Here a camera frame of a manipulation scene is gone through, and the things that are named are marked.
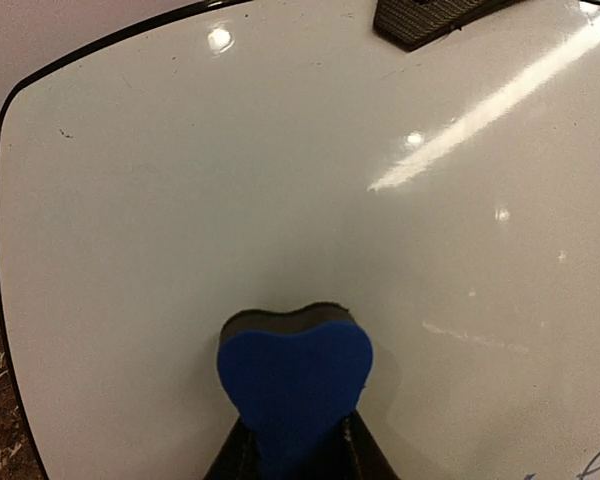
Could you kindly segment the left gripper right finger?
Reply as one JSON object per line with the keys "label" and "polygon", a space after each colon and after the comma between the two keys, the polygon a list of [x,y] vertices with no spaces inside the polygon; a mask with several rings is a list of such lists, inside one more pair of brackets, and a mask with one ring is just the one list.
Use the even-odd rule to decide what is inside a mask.
{"label": "left gripper right finger", "polygon": [[400,479],[357,411],[343,420],[342,432],[351,479]]}

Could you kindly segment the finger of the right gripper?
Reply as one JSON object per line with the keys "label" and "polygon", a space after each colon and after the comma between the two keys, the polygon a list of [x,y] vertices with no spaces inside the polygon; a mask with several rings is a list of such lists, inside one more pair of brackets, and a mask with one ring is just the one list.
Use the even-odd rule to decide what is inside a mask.
{"label": "finger of the right gripper", "polygon": [[373,30],[413,52],[466,25],[517,4],[510,0],[379,0]]}

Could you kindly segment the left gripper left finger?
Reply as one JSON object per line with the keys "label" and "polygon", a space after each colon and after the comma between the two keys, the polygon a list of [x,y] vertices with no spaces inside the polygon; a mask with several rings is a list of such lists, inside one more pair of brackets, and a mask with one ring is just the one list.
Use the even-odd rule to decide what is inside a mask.
{"label": "left gripper left finger", "polygon": [[204,480],[252,480],[255,478],[255,441],[238,419],[230,430]]}

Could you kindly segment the blue whiteboard eraser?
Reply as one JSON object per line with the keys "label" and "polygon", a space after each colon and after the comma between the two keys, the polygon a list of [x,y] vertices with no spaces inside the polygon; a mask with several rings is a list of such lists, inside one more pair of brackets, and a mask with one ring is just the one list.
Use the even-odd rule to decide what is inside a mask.
{"label": "blue whiteboard eraser", "polygon": [[255,441],[263,479],[323,479],[342,471],[342,423],[373,364],[365,331],[344,307],[245,310],[222,327],[217,372]]}

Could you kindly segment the white whiteboard black frame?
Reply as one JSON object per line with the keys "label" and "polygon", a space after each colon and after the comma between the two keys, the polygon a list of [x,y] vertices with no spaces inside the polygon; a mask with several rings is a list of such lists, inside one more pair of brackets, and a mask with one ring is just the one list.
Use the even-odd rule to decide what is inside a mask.
{"label": "white whiteboard black frame", "polygon": [[374,347],[403,479],[600,479],[600,1],[407,53],[371,1],[215,1],[0,114],[0,321],[49,479],[196,479],[223,322],[316,301]]}

